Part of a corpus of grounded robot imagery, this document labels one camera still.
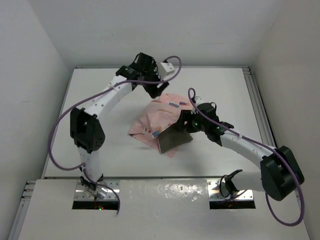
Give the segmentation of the pink cartoon print pillowcase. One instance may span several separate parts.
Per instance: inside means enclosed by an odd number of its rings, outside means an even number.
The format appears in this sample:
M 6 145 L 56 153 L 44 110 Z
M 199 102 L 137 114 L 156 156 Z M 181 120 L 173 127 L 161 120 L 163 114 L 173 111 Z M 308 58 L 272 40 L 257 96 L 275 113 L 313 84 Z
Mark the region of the pink cartoon print pillowcase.
M 191 110 L 190 101 L 178 94 L 164 93 L 152 100 L 131 124 L 128 135 L 159 150 L 158 135 L 177 122 L 182 110 Z M 173 158 L 176 148 L 164 153 Z

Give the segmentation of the grey orange dotted pillow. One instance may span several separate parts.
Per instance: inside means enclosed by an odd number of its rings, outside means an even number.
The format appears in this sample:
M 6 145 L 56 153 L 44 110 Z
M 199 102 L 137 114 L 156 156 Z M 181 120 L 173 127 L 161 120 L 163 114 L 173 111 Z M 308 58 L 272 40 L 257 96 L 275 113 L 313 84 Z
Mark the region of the grey orange dotted pillow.
M 193 137 L 186 130 L 178 130 L 174 124 L 160 133 L 157 137 L 159 152 L 168 153 L 175 148 L 190 143 Z

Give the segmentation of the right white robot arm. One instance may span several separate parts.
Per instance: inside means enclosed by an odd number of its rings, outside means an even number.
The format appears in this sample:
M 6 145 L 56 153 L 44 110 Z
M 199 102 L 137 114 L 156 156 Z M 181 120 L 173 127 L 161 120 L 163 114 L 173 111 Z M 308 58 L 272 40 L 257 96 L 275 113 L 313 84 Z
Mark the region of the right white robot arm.
M 281 201 L 305 181 L 290 148 L 274 148 L 247 139 L 237 133 L 233 125 L 220 121 L 216 107 L 211 103 L 201 103 L 195 109 L 182 110 L 175 128 L 189 134 L 203 132 L 213 143 L 240 154 L 260 169 L 256 177 L 242 175 L 240 169 L 224 175 L 219 188 L 227 196 L 238 192 L 240 186 L 253 189 L 253 184 L 257 183 L 258 191 Z

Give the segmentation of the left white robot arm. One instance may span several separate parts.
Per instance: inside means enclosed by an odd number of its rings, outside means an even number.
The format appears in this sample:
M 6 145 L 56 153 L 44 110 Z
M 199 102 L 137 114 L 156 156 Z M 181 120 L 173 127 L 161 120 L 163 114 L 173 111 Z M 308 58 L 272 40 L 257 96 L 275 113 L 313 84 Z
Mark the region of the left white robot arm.
M 77 146 L 83 176 L 80 181 L 89 192 L 97 192 L 96 182 L 103 178 L 100 169 L 99 149 L 105 142 L 102 128 L 103 119 L 127 94 L 138 85 L 155 99 L 169 85 L 163 79 L 175 72 L 168 61 L 156 62 L 147 54 L 139 53 L 134 61 L 123 65 L 116 71 L 112 81 L 106 87 L 107 93 L 95 97 L 88 107 L 75 107 L 70 112 L 70 136 Z

